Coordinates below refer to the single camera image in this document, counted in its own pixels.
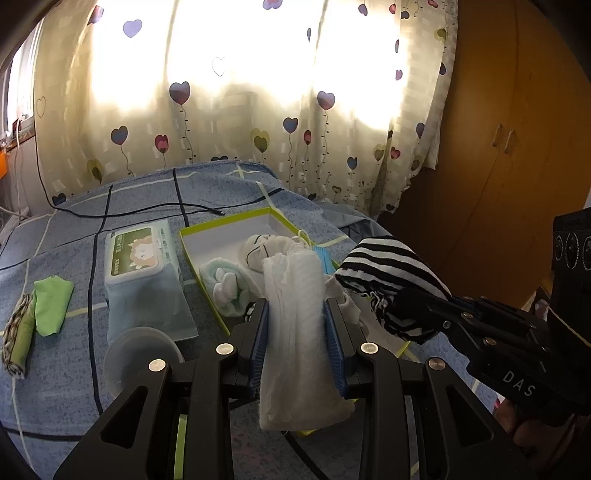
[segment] hand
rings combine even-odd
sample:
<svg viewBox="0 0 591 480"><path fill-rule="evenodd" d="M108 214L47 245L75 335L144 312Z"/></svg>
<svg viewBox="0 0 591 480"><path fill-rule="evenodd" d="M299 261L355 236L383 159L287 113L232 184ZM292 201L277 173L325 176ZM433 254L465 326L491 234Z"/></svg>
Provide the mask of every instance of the hand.
<svg viewBox="0 0 591 480"><path fill-rule="evenodd" d="M570 418L560 427L551 427L539 420L526 420L518 426L515 407L507 399L496 409L495 418L513 437L536 473L558 462L573 438L574 428ZM562 445L556 450L563 436Z"/></svg>

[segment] green cloth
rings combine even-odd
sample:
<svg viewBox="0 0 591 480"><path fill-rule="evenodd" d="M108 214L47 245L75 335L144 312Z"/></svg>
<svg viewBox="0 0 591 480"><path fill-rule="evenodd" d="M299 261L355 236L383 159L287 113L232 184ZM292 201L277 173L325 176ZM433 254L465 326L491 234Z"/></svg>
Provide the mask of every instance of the green cloth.
<svg viewBox="0 0 591 480"><path fill-rule="evenodd" d="M33 298L27 307L25 315L22 316L21 323L18 325L17 337L12 347L10 355L10 362L17 365L21 371L25 372L25 363L29 348L31 347L31 339L35 331L35 292Z"/></svg>
<svg viewBox="0 0 591 480"><path fill-rule="evenodd" d="M57 275L35 282L35 322L39 335L46 337L60 331L73 291L74 284Z"/></svg>

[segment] plastic cup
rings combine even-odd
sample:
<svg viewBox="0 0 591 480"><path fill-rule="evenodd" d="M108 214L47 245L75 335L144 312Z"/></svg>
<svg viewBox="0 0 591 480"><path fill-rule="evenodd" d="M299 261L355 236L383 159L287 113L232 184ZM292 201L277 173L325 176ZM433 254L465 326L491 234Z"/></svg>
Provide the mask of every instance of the plastic cup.
<svg viewBox="0 0 591 480"><path fill-rule="evenodd" d="M167 364L184 362L184 358L168 335L151 327L136 327L121 334L110 345L103 362L107 390L116 397L152 360Z"/></svg>

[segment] bed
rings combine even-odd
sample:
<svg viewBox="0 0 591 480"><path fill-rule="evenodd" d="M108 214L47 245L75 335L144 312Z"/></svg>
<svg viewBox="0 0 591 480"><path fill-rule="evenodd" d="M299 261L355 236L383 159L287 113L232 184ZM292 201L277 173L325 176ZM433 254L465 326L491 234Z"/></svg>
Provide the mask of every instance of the bed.
<svg viewBox="0 0 591 480"><path fill-rule="evenodd" d="M76 442L112 401L102 372L108 328L102 252L110 231L168 218L176 239L185 296L199 331L198 338L184 340L178 346L189 360L197 358L202 349L217 345L225 336L193 280L177 234L187 223L194 225L215 216L209 212L195 213L201 210L198 207L186 207L183 215L178 206L164 206L107 218L102 225L108 192L109 186L105 185L60 205L98 218L77 218L54 210L27 219L13 231L0 253L0 327L21 293L30 291L35 280L57 274L75 285L61 331L45 338L34 336L27 377L15 383L24 444L42 479L53 477ZM355 246L353 240L329 222L323 209L284 190L274 173L257 163L215 161L119 181L112 186L108 213L125 213L179 200L210 207L241 205L226 208L227 215L271 204L294 225L305 229L315 243L326 245L334 260L342 261ZM413 346L408 354L418 359L441 356L473 385L473 378L465 371L467 360L450 347L445 337L438 336L421 347ZM490 390L480 387L478 394L492 407ZM357 478L363 424L359 410L362 408L346 422L300 439L303 448L331 478ZM25 455L15 417L12 379L4 370L0 372L0 420ZM288 443L281 440L280 433L258 428L257 403L234 410L231 422L236 478L315 478Z"/></svg>

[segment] wooden wardrobe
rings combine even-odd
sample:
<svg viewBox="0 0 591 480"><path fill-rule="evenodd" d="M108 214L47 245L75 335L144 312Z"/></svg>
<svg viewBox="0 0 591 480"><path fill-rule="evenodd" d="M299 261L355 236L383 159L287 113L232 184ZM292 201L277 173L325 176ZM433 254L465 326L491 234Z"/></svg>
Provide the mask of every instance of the wooden wardrobe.
<svg viewBox="0 0 591 480"><path fill-rule="evenodd" d="M462 0L437 170L381 223L455 295L522 306L591 186L591 84L528 0Z"/></svg>

